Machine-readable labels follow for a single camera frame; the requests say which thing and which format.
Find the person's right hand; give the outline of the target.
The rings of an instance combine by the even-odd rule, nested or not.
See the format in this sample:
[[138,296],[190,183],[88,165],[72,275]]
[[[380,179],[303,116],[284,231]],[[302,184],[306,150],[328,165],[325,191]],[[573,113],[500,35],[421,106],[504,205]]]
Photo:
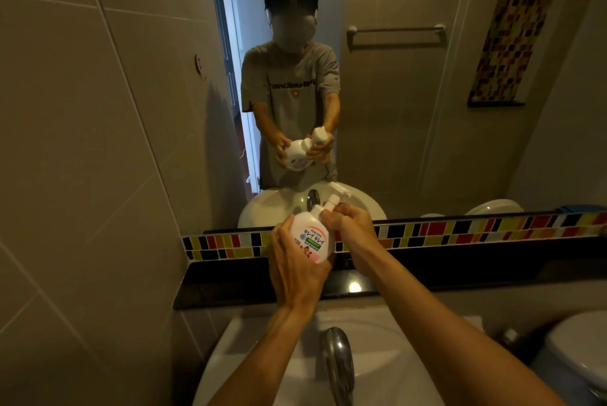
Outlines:
[[357,236],[340,236],[350,251],[355,268],[363,275],[372,278],[371,266],[376,253],[381,249],[372,219],[368,211],[363,210],[363,232]]

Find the person's left hand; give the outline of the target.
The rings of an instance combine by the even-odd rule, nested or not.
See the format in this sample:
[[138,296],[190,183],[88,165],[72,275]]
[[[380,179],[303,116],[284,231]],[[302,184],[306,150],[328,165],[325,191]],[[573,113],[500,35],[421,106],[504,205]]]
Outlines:
[[334,256],[319,264],[311,261],[296,244],[296,251],[270,254],[269,273],[280,310],[309,322],[334,263]]

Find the white pump soap bottle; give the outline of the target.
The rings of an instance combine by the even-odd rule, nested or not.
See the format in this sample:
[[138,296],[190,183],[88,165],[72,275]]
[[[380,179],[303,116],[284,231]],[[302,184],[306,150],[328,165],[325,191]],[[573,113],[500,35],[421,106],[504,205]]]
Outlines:
[[330,195],[321,206],[315,205],[310,211],[294,216],[290,233],[302,252],[314,263],[326,261],[335,250],[335,236],[321,221],[321,213],[333,211],[341,202],[342,196]]

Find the person's right forearm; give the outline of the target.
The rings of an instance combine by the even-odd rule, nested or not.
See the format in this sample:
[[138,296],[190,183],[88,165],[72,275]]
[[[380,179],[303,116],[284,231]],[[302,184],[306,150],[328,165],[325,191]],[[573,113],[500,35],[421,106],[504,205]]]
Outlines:
[[351,250],[445,406],[566,406],[536,374],[444,305],[381,245]]

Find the person's left forearm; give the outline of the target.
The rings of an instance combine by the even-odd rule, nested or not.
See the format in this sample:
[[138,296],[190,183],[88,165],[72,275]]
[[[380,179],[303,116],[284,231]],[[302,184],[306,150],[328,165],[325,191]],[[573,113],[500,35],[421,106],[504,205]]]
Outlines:
[[316,305],[280,305],[263,337],[206,406],[273,406],[288,363]]

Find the chrome faucet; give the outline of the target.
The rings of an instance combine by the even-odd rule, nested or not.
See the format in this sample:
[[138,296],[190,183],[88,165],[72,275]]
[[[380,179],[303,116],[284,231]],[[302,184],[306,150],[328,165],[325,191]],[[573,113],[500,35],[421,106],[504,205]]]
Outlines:
[[341,328],[330,327],[321,334],[321,354],[336,405],[353,406],[354,362],[350,342]]

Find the black stone ledge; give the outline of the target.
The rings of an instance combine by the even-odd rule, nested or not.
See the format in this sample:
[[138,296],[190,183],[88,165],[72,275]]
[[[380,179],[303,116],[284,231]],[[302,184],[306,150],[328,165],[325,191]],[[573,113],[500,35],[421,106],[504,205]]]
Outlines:
[[[391,253],[435,292],[607,279],[607,239],[603,238],[397,249]],[[274,302],[268,259],[260,257],[190,264],[172,308]]]

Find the white ceramic sink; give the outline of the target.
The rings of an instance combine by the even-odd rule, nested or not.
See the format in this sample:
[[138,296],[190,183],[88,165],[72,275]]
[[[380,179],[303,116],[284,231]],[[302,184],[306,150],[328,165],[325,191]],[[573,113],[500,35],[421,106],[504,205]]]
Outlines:
[[[269,318],[233,318],[202,375],[193,406],[206,406],[267,328]],[[301,335],[275,406],[335,406],[321,332],[343,330],[353,355],[354,406],[444,406],[420,358],[387,307],[319,311]]]

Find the chrome towel bar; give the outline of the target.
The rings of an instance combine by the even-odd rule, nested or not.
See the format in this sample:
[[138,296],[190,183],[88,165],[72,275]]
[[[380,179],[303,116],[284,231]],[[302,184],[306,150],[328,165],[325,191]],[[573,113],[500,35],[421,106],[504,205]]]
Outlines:
[[[374,49],[408,49],[408,48],[433,48],[443,47],[446,44],[447,26],[445,24],[436,24],[434,26],[421,27],[357,27],[349,26],[346,29],[346,46],[348,51],[354,50],[374,50]],[[355,44],[354,38],[363,33],[433,33],[439,38],[439,42],[420,42],[420,43],[392,43],[392,44]]]

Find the small chrome valve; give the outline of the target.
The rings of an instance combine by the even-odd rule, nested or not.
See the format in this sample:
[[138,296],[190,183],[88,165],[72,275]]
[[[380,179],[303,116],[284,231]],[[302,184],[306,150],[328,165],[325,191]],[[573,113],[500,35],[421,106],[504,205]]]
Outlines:
[[512,352],[517,344],[518,339],[519,334],[516,330],[513,328],[506,328],[497,334],[495,341],[507,351]]

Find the white toilet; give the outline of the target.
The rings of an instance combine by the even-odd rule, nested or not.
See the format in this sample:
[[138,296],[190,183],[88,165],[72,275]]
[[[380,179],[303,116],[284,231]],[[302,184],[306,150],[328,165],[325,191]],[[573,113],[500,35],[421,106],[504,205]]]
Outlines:
[[607,406],[607,310],[557,324],[530,369],[568,406]]

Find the large wall mirror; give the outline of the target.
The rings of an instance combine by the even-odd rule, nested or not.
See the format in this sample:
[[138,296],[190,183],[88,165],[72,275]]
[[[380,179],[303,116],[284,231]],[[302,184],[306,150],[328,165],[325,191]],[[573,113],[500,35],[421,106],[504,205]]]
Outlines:
[[[466,87],[497,0],[320,0],[315,41],[340,62],[338,180],[388,218],[460,214],[506,193],[588,0],[555,0],[520,88],[526,106],[479,111]],[[100,0],[180,232],[236,227],[234,126],[211,0]],[[232,0],[245,51],[268,41],[263,0]],[[443,47],[348,51],[346,29],[447,26]],[[439,42],[433,33],[363,33],[355,44]],[[193,56],[201,58],[202,81]]]

